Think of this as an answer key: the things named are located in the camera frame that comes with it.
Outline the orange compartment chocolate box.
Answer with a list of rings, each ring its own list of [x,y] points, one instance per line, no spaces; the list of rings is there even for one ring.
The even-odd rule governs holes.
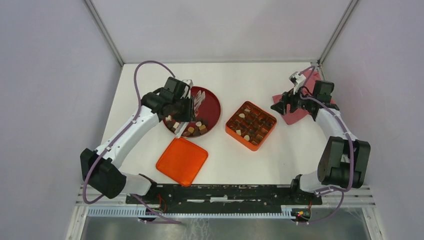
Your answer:
[[[265,142],[277,124],[277,119],[250,101],[245,101],[225,123],[225,132],[236,141],[255,152]]]

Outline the metal serving tongs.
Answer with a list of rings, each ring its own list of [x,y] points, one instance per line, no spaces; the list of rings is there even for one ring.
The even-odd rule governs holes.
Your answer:
[[[183,133],[190,123],[197,122],[198,110],[205,98],[206,95],[202,93],[201,90],[199,90],[196,95],[190,96],[191,102],[190,108],[188,109],[189,118],[187,120],[178,121],[178,126],[174,131],[176,138],[181,138],[183,136]]]

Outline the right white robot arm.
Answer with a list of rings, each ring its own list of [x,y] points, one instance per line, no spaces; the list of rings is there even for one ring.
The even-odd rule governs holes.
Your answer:
[[[317,170],[299,175],[298,185],[288,191],[289,199],[295,204],[306,201],[309,193],[318,196],[335,191],[346,193],[364,183],[371,146],[346,127],[340,109],[331,102],[334,87],[332,82],[317,80],[311,93],[303,93],[304,86],[295,86],[270,107],[282,116],[306,111],[327,139]]]

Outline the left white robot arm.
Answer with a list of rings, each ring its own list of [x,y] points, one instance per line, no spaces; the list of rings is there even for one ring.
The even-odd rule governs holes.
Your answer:
[[[139,97],[136,112],[107,141],[96,149],[86,148],[80,155],[83,183],[83,201],[87,188],[93,187],[102,197],[113,199],[119,194],[136,194],[145,204],[153,203],[157,190],[153,180],[142,174],[120,171],[124,160],[142,137],[166,117],[173,117],[182,126],[195,118],[194,99],[191,97],[193,82],[169,77],[164,87]]]

